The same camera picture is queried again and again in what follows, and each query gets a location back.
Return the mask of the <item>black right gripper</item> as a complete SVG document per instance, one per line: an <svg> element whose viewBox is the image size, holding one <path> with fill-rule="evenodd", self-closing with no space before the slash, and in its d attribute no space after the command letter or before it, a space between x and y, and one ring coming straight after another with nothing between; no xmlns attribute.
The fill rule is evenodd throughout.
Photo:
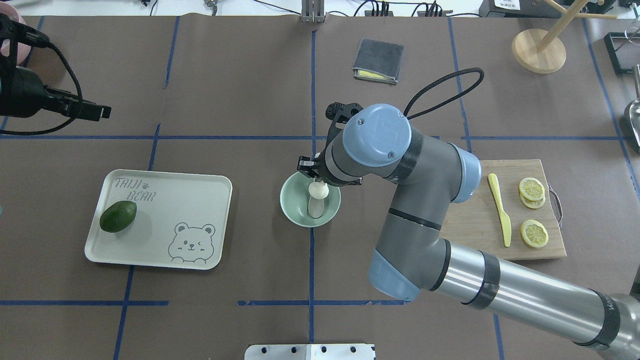
<svg viewBox="0 0 640 360"><path fill-rule="evenodd" d="M301 173L309 179L320 179L334 187L360 186L362 184L362 177L348 175L342 170L333 172L329 167L330 161L332 161L334 167L338 167L335 164L332 150L330 149L334 139L343 132L343 128L340 128L338 125L346 125L348 121L360 111L362 111L362 107L357 103L343 104L334 102L328 105L325 115L327 119L331 121L331 125L327 132L325 148L322 152L315 155L314 158L306 156L298 157L298 173Z"/></svg>

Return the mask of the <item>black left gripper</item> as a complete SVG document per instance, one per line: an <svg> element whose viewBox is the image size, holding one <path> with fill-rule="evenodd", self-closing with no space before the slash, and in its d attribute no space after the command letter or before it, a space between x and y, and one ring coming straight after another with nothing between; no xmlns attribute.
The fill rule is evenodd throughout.
<svg viewBox="0 0 640 360"><path fill-rule="evenodd" d="M2 116L26 118L34 116L40 110L47 110L62 116L94 122L110 118L112 107L83 101L77 77L61 50L50 42L47 35L30 27L25 43L19 44L53 50L71 76L77 88L77 94L73 95L68 91L51 88L43 84L41 78L34 71L17 64L9 71L0 72Z"/></svg>

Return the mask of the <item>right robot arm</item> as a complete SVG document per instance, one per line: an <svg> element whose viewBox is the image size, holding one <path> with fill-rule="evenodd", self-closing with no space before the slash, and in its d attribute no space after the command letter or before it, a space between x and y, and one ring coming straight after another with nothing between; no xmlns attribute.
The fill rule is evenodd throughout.
<svg viewBox="0 0 640 360"><path fill-rule="evenodd" d="M307 196L324 204L368 174L393 184L368 270L399 302L452 297L566 338L611 360L639 358L639 296L606 294L517 264L564 258L542 160L479 160L410 125L393 105L335 102L326 145L300 157Z"/></svg>

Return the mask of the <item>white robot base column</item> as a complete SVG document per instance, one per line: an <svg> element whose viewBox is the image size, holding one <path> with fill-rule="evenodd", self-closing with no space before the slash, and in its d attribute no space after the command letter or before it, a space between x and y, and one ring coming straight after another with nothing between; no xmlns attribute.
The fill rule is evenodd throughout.
<svg viewBox="0 0 640 360"><path fill-rule="evenodd" d="M375 360L374 344L254 344L247 347L245 360Z"/></svg>

